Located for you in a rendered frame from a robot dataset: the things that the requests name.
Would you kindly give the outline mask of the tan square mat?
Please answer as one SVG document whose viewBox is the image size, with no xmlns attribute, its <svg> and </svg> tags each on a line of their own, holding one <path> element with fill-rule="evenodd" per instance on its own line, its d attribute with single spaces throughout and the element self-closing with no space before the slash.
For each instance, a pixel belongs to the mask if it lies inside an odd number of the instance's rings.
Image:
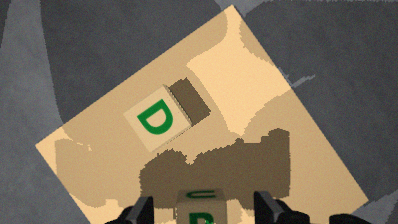
<svg viewBox="0 0 398 224">
<path fill-rule="evenodd" d="M 123 111 L 162 84 L 192 127 L 150 153 Z M 233 5 L 35 146 L 91 224 L 145 196 L 176 224 L 186 189 L 221 188 L 228 224 L 255 224 L 254 191 L 312 224 L 369 201 Z"/>
</svg>

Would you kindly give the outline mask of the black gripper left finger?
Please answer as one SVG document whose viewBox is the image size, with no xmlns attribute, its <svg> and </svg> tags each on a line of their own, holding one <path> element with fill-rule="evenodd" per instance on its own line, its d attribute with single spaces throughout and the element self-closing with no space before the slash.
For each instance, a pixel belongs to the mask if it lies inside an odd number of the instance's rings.
<svg viewBox="0 0 398 224">
<path fill-rule="evenodd" d="M 123 209 L 117 219 L 104 224 L 155 224 L 153 197 L 139 197 L 134 206 Z"/>
</svg>

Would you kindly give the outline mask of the tan block with green letter d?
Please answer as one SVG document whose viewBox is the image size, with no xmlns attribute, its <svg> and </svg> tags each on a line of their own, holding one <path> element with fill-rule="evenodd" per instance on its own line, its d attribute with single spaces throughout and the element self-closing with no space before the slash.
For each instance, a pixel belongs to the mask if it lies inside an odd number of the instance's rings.
<svg viewBox="0 0 398 224">
<path fill-rule="evenodd" d="M 192 127 L 190 116 L 164 84 L 124 110 L 123 115 L 150 153 Z"/>
</svg>

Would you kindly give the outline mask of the cream letter block with green r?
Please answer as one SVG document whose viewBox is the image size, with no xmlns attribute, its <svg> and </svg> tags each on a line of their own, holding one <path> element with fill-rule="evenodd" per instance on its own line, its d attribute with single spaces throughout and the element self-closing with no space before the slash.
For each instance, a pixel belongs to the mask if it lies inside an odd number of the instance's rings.
<svg viewBox="0 0 398 224">
<path fill-rule="evenodd" d="M 223 190 L 180 190 L 176 201 L 176 224 L 228 224 Z"/>
</svg>

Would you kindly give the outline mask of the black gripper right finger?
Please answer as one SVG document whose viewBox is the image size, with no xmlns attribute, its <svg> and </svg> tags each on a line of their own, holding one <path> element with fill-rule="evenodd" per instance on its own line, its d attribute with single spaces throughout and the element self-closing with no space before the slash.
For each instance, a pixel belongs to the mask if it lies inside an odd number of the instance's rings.
<svg viewBox="0 0 398 224">
<path fill-rule="evenodd" d="M 268 191 L 254 191 L 255 224 L 312 224 L 310 223 L 309 215 L 291 210 L 284 201 L 274 199 Z M 357 216 L 342 213 L 331 215 L 329 217 L 329 224 L 371 223 Z"/>
</svg>

